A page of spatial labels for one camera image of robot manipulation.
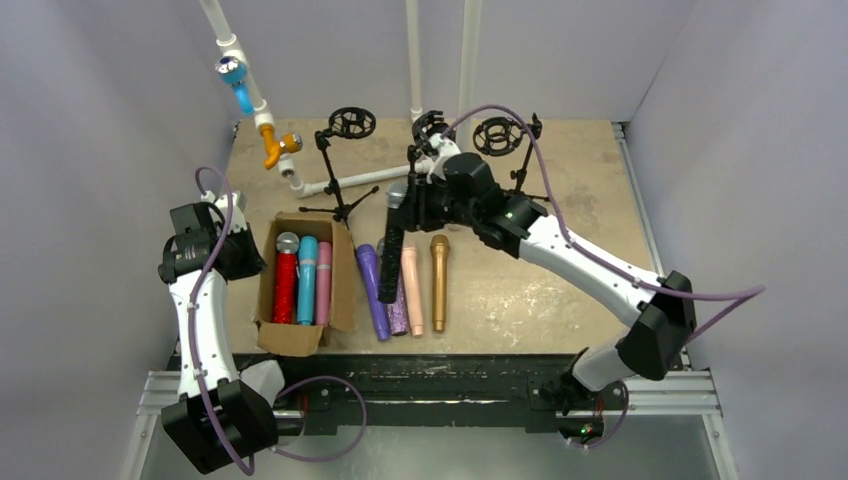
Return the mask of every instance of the cable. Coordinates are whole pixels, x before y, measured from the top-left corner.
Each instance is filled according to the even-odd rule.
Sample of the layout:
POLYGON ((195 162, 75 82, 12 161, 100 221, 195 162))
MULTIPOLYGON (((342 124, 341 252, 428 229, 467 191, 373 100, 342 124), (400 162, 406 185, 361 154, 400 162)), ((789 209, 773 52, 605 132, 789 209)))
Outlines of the cable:
POLYGON ((604 435, 600 439, 598 439, 597 442, 586 443, 586 444, 582 445, 581 448, 591 450, 593 448, 598 448, 601 445, 607 443, 608 441, 610 441, 612 436, 615 435, 615 432, 617 432, 618 429, 621 428, 621 425, 624 423, 624 418, 627 416, 627 411, 630 409, 630 390, 627 389, 627 384, 625 384, 623 380, 619 381, 618 385, 619 385, 618 388, 621 389, 621 395, 622 395, 621 396, 621 400, 622 400, 621 415, 619 415, 619 417, 615 420, 615 423, 612 424, 612 427, 610 427, 609 430, 604 431, 604 435))
POLYGON ((218 237, 218 241, 215 243, 215 248, 212 249, 212 253, 209 254, 209 258, 206 260, 206 263, 203 264, 203 269, 200 270, 200 276, 197 277, 197 281, 194 283, 194 287, 192 287, 191 293, 188 297, 188 349, 191 352, 191 361, 194 364, 194 378, 197 379, 197 385, 200 387, 200 398, 203 400, 203 407, 206 409, 206 416, 209 417, 212 429, 215 430, 215 435, 218 436, 221 446, 227 451, 227 454, 233 460, 233 463, 235 463, 239 467, 239 470, 241 470, 245 475, 251 476, 255 471, 253 454, 251 453, 250 456, 248 456, 248 464, 245 464, 244 460, 242 460, 238 452, 236 452, 233 444, 230 443, 230 440, 227 438, 227 434, 221 426, 221 421, 218 420, 218 415, 215 413, 215 407, 212 406, 212 398, 209 396, 209 390, 206 388, 206 382, 203 379, 203 371, 200 369, 200 353, 197 350, 197 320, 195 318, 197 312, 197 295, 200 293, 200 287, 203 285, 203 280, 206 278, 209 271, 212 270, 212 266, 215 264, 215 260, 218 258, 218 254, 224 246, 224 241, 227 239, 227 233, 230 231, 230 223, 233 219, 233 190, 230 188, 230 182, 227 181, 227 177, 224 176, 224 174, 217 168, 206 166, 200 167, 194 172, 194 181, 197 183, 197 188, 200 189, 201 194, 206 193, 203 189, 203 183, 200 182, 200 173, 204 170, 209 170, 221 177, 224 189, 227 191, 227 215, 226 218, 224 218, 224 226, 221 227, 221 236, 218 237))
POLYGON ((285 397, 286 395, 290 394, 291 392, 297 390, 298 388, 300 388, 304 385, 307 385, 307 384, 313 383, 313 382, 319 382, 319 381, 322 381, 322 380, 329 380, 329 381, 332 381, 332 382, 341 383, 345 387, 349 388, 350 391, 352 391, 353 394, 356 395, 356 399, 359 400, 359 405, 362 407, 362 426, 359 428, 359 433, 357 433, 356 437, 353 439, 353 441, 350 442, 350 445, 348 445, 347 447, 339 450, 338 452, 336 452, 332 455, 326 455, 326 456, 323 456, 323 457, 304 457, 303 455, 298 455, 296 453, 286 452, 285 450, 282 450, 282 449, 278 448, 277 446, 273 446, 269 450, 271 450, 272 452, 274 452, 278 455, 282 455, 284 457, 288 457, 288 458, 291 458, 291 459, 294 459, 294 460, 299 460, 301 462, 320 463, 320 462, 330 462, 330 461, 336 460, 338 458, 341 458, 341 457, 345 456, 348 452, 350 452, 351 450, 356 448, 356 446, 359 444, 359 441, 362 440, 363 436, 365 436, 365 427, 368 425, 368 412, 367 412, 367 409, 365 408, 365 399, 362 398, 362 394, 359 393, 359 390, 357 390, 356 387, 354 387, 347 380, 341 379, 339 377, 333 377, 333 376, 330 376, 330 375, 319 375, 317 377, 307 378, 306 380, 301 380, 301 381, 295 383, 294 385, 286 388, 285 390, 283 390, 282 392, 280 392, 277 395, 277 398, 285 397))
POLYGON ((456 127, 460 123, 471 118, 472 115, 479 113, 479 112, 482 112, 483 110, 488 110, 488 109, 500 110, 502 112, 507 113, 515 121, 517 121, 519 123, 519 125, 521 125, 521 128, 524 129, 525 133, 527 133, 527 136, 530 139, 530 143, 533 146, 533 151, 536 153, 536 160, 539 163, 539 170, 542 173, 542 182, 545 184, 545 193, 548 195, 548 198, 551 201, 551 206, 554 209, 554 216, 556 217, 557 223, 559 224, 559 231, 560 231, 560 233, 562 233, 562 237, 565 240, 567 247, 569 247, 569 248, 573 247, 575 250, 577 250, 578 252, 580 252, 584 256, 588 257, 590 260, 594 261, 596 264, 606 268, 607 270, 615 273, 616 275, 618 275, 622 279, 633 284, 634 287, 645 288, 647 290, 651 290, 651 291, 654 291, 656 293, 662 293, 663 295, 668 295, 668 296, 676 297, 676 298, 682 298, 682 299, 685 299, 685 300, 699 300, 699 301, 707 301, 707 302, 733 301, 733 303, 731 303, 730 305, 725 307, 719 313, 717 313, 712 318, 707 320, 706 323, 704 323, 703 325, 698 327, 694 332, 692 332, 692 335, 690 335, 689 339, 687 340, 687 344, 689 342, 691 342, 692 340, 695 340, 697 337, 699 337, 701 334, 703 334, 705 331, 707 331, 709 328, 711 328, 713 325, 715 325, 719 320, 721 320, 722 318, 727 316, 727 314, 729 314, 730 312, 732 312, 733 310, 738 308, 740 305, 744 304, 748 300, 756 297, 757 295, 759 295, 759 294, 763 293, 763 291, 765 291, 766 287, 764 285, 757 285, 757 286, 748 288, 746 290, 740 290, 738 292, 724 293, 724 294, 681 292, 681 291, 678 291, 678 290, 672 290, 670 288, 660 287, 660 286, 653 285, 653 284, 650 284, 648 282, 645 282, 644 280, 637 278, 636 276, 628 273, 627 271, 622 270, 621 268, 618 268, 617 266, 611 264, 610 262, 606 261, 605 259, 601 258, 600 256, 595 255, 593 252, 589 251, 588 249, 586 249, 585 247, 583 247, 582 245, 580 245, 579 243, 574 241, 574 238, 571 236, 571 232, 568 230, 568 227, 566 227, 565 216, 563 215, 562 209, 560 208, 559 203, 556 201, 556 198, 554 197, 554 194, 553 194, 553 190, 551 188, 551 182, 548 178, 548 169, 546 168, 545 161, 542 158, 542 150, 539 148, 539 144, 538 144, 538 142, 536 142, 536 138, 533 136, 533 132, 530 130, 530 127, 527 126, 527 122, 525 122, 524 119, 521 118, 520 115, 518 115, 514 111, 510 110, 509 108, 501 106, 501 105, 494 105, 494 104, 483 105, 483 106, 474 108, 474 109, 464 113, 459 118, 457 118, 447 129, 445 129, 441 133, 442 138, 447 136, 448 133, 450 133, 451 130, 456 129, 456 127))

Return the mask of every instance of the glitter microphone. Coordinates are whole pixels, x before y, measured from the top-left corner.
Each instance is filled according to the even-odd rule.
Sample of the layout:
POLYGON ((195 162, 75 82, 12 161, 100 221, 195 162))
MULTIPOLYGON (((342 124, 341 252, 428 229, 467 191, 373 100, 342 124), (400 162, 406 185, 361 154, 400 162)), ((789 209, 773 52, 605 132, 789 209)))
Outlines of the glitter microphone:
POLYGON ((283 232, 277 236, 277 283, 274 288, 273 323, 291 323, 294 289, 297 285, 297 235, 283 232))

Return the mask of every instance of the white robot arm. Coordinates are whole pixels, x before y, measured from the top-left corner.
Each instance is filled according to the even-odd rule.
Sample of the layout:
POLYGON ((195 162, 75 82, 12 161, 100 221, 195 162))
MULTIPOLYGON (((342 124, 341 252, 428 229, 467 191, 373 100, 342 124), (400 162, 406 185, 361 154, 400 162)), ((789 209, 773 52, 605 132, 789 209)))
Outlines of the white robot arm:
MULTIPOLYGON (((621 338, 586 349, 563 375, 552 395, 568 404, 585 401, 607 385, 640 375, 661 380, 695 328, 692 300, 656 293, 631 284, 573 248, 579 244, 643 282, 691 292, 689 280, 678 272, 667 278, 615 257, 573 232, 562 238, 556 218, 523 194, 504 190, 488 164, 474 153, 460 153, 450 138, 428 132, 424 151, 434 160, 430 174, 411 168, 406 184, 389 187, 386 243, 380 278, 380 300, 395 298, 404 231, 432 231, 453 223, 471 227, 487 246, 550 270, 609 309, 629 331, 621 338)), ((414 155, 408 160, 413 162, 414 155)))
POLYGON ((230 226, 212 269, 201 278, 222 235, 228 199, 211 192, 203 201, 171 210, 176 235, 165 244, 159 276, 168 285, 177 310, 181 342, 179 401, 162 410, 162 426, 174 443, 201 473, 232 462, 220 446, 202 403, 201 384, 212 399, 216 416, 240 456, 277 443, 272 407, 284 386, 279 363, 273 360, 239 374, 227 342, 224 311, 227 282, 257 275, 265 261, 256 250, 250 225, 244 218, 244 196, 234 192, 230 226), (192 290, 200 282, 194 304, 192 290), (189 331, 189 309, 194 311, 194 332, 189 331), (199 363, 189 352, 194 335, 199 363))

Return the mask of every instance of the pink microphone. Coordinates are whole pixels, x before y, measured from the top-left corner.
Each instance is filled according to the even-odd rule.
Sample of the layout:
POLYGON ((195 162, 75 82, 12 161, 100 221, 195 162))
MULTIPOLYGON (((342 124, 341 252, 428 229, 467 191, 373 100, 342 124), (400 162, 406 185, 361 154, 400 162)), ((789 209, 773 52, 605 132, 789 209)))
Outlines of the pink microphone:
POLYGON ((330 316, 330 279, 333 268, 333 246, 318 244, 318 273, 315 285, 315 325, 326 325, 330 316))

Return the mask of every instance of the tripod base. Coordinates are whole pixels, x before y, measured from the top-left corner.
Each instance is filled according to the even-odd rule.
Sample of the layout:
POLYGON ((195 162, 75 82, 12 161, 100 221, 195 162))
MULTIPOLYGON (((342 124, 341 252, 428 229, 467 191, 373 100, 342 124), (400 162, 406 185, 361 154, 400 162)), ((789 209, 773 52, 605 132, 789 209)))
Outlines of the tripod base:
POLYGON ((345 204, 339 205, 336 208, 300 207, 300 208, 298 208, 298 211, 332 213, 334 221, 344 222, 344 224, 347 225, 347 219, 348 219, 348 217, 350 217, 350 213, 353 211, 353 209, 356 208, 357 206, 359 206, 359 204, 362 203, 363 200, 368 198, 369 195, 373 195, 373 194, 377 193, 378 191, 380 191, 380 187, 378 185, 374 185, 374 188, 372 188, 370 191, 368 191, 368 193, 366 193, 365 195, 359 197, 353 203, 345 203, 345 204))

